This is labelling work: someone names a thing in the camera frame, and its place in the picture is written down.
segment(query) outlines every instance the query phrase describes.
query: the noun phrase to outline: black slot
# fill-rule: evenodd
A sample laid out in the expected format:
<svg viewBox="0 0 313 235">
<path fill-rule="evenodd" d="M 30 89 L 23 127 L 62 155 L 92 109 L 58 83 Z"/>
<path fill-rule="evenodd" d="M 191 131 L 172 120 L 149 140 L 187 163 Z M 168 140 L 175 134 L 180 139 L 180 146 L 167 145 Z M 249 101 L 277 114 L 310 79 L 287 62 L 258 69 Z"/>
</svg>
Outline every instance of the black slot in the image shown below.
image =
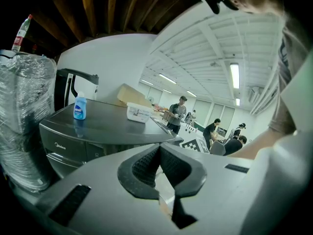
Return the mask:
<svg viewBox="0 0 313 235">
<path fill-rule="evenodd" d="M 90 190 L 88 186 L 76 186 L 49 217 L 60 225 L 67 226 Z"/>
<path fill-rule="evenodd" d="M 238 172 L 242 172 L 242 173 L 247 173 L 249 171 L 249 168 L 245 168 L 245 167 L 241 167 L 238 165 L 234 165 L 234 164 L 228 164 L 225 166 L 225 168 L 230 169 L 230 170 L 235 170 Z"/>
</svg>

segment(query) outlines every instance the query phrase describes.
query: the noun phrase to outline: seated person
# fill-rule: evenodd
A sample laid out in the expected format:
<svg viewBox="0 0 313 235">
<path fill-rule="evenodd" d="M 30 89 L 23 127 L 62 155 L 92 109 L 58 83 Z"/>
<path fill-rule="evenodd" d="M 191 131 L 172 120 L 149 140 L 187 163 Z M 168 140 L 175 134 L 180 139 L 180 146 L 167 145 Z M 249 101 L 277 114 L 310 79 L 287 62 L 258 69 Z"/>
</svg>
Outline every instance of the seated person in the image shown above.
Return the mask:
<svg viewBox="0 0 313 235">
<path fill-rule="evenodd" d="M 246 137 L 239 136 L 238 139 L 230 139 L 227 144 L 225 144 L 226 153 L 224 156 L 230 155 L 236 151 L 239 151 L 243 145 L 246 144 Z"/>
</svg>

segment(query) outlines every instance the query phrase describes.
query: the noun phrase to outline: bottle label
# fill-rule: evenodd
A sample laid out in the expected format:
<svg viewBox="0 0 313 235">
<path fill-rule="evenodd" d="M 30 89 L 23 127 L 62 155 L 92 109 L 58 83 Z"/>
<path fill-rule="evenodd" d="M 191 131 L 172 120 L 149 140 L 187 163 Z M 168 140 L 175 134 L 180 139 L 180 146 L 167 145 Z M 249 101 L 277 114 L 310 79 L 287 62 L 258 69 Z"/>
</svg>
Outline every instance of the bottle label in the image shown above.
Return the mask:
<svg viewBox="0 0 313 235">
<path fill-rule="evenodd" d="M 25 30 L 22 30 L 20 29 L 18 31 L 18 34 L 16 35 L 16 38 L 14 40 L 14 45 L 21 45 L 22 44 L 22 41 L 23 41 L 23 38 L 25 37 L 26 35 L 26 31 Z"/>
<path fill-rule="evenodd" d="M 77 119 L 83 119 L 83 110 L 78 105 L 75 105 L 74 115 Z"/>
</svg>

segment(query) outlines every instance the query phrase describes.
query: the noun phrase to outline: plastic-wrapped stack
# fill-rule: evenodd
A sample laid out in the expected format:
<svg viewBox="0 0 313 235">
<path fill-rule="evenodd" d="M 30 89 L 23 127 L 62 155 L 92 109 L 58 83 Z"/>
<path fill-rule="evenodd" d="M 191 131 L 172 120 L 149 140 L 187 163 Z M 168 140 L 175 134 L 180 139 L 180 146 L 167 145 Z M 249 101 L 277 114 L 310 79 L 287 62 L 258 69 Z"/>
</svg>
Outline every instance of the plastic-wrapped stack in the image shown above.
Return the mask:
<svg viewBox="0 0 313 235">
<path fill-rule="evenodd" d="M 12 181 L 38 192 L 52 168 L 39 134 L 39 122 L 54 112 L 54 60 L 16 54 L 0 63 L 0 163 Z"/>
</svg>

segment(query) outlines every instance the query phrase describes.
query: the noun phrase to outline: bottle cap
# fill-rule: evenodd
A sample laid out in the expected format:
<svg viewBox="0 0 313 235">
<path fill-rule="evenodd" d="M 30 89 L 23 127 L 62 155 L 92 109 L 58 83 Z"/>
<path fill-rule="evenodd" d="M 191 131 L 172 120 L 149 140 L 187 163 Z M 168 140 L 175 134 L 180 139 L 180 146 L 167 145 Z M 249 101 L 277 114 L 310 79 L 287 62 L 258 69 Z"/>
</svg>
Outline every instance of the bottle cap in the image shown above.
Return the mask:
<svg viewBox="0 0 313 235">
<path fill-rule="evenodd" d="M 78 92 L 78 97 L 85 97 L 85 94 L 83 92 Z"/>
</svg>

